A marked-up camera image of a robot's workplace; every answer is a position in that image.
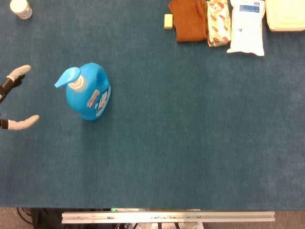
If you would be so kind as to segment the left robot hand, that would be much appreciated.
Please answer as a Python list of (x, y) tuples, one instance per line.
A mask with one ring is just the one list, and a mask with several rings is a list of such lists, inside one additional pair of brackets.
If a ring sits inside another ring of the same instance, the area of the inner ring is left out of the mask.
[[(31, 70), (30, 65), (23, 65), (15, 70), (13, 70), (10, 74), (6, 76), (5, 81), (0, 85), (0, 102), (2, 103), (9, 92), (22, 84), (22, 80), (25, 75)], [(7, 130), (23, 130), (34, 125), (38, 120), (39, 115), (32, 115), (31, 117), (22, 120), (22, 121), (14, 121), (10, 119), (1, 119), (0, 120), (0, 128)]]

